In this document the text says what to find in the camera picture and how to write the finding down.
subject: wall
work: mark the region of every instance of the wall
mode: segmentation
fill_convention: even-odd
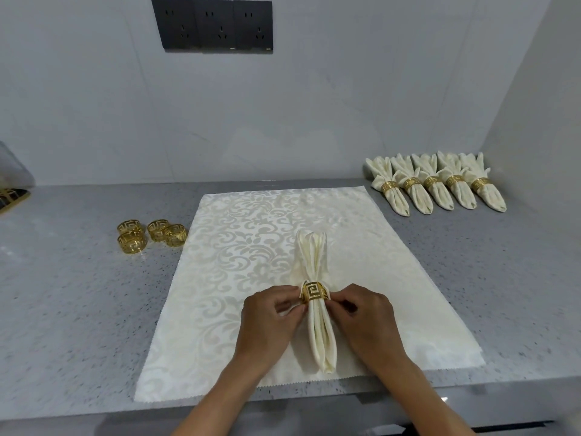
[[[580,12],[581,0],[551,2],[483,147],[504,189],[576,239],[581,239]]]
[[[480,148],[550,0],[272,0],[274,53],[165,53],[150,0],[0,0],[38,184],[356,177]]]

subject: gray speckled countertop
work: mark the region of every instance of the gray speckled countertop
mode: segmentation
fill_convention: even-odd
[[[181,249],[121,253],[116,225],[189,227],[207,193],[365,185],[474,333],[486,366],[429,372],[435,387],[581,375],[581,253],[512,199],[497,213],[395,214],[363,179],[46,187],[0,216],[0,420],[192,405],[133,402]],[[372,377],[256,391],[254,400],[381,391]]]

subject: white cloth napkin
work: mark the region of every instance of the white cloth napkin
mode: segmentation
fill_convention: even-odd
[[[404,158],[401,154],[398,154],[396,157],[392,157],[391,161],[393,169],[396,170],[393,175],[393,180],[408,193],[419,212],[432,214],[432,211],[434,211],[432,198],[419,180],[419,168],[414,170],[410,156]],[[420,183],[408,186],[408,180],[413,180],[413,178],[417,179]]]
[[[365,162],[375,177],[371,186],[375,190],[383,192],[389,205],[391,205],[392,209],[397,212],[397,214],[404,217],[410,217],[410,206],[407,204],[402,191],[398,187],[389,187],[386,191],[382,190],[384,183],[394,181],[392,164],[389,161],[389,158],[377,156],[374,160],[366,159]]]
[[[244,299],[291,281],[301,229],[327,234],[335,288],[356,282],[389,298],[405,351],[421,369],[484,363],[468,328],[364,187],[210,194],[200,201],[179,258],[136,401],[188,398],[211,389],[234,354]],[[320,370],[307,326],[299,325],[260,386],[369,374],[337,327],[336,370]]]
[[[492,183],[475,183],[476,180],[482,178],[486,179],[484,182],[488,182],[490,168],[484,169],[484,154],[478,153],[478,157],[474,157],[472,153],[460,153],[460,162],[464,168],[464,179],[482,198],[486,205],[501,213],[505,212],[507,210],[507,204],[496,186]]]
[[[440,171],[438,171],[438,177],[442,182],[446,183],[446,186],[448,186],[454,196],[456,196],[460,205],[464,206],[466,209],[475,209],[476,199],[472,190],[470,190],[470,186],[465,182],[462,164],[458,155],[453,153],[444,154],[439,151],[438,164],[438,167],[440,168]],[[464,180],[448,185],[447,181],[452,176],[460,176]]]
[[[291,284],[303,287],[305,283],[318,281],[327,291],[331,290],[327,270],[327,235],[300,230],[294,242],[294,264],[290,271]],[[337,343],[325,300],[309,301],[309,343],[313,357],[325,373],[333,373],[337,366]]]
[[[435,154],[432,154],[432,156],[429,154],[422,154],[421,156],[412,154],[411,157],[414,161],[414,166],[419,168],[419,180],[424,184],[436,203],[442,208],[452,211],[454,209],[454,200],[452,200],[446,185],[441,182],[438,176],[438,157]]]

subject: black electrical outlet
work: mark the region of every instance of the black electrical outlet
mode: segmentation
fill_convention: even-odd
[[[151,0],[164,49],[200,47],[193,0]]]
[[[231,0],[192,0],[202,49],[236,49]]]
[[[272,2],[234,1],[236,49],[272,50]]]

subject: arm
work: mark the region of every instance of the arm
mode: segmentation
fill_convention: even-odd
[[[172,436],[224,436],[254,389],[280,359],[306,312],[296,286],[273,286],[246,298],[234,357]]]
[[[421,436],[474,435],[405,354],[385,295],[352,284],[330,297],[327,308],[347,342],[400,403]]]

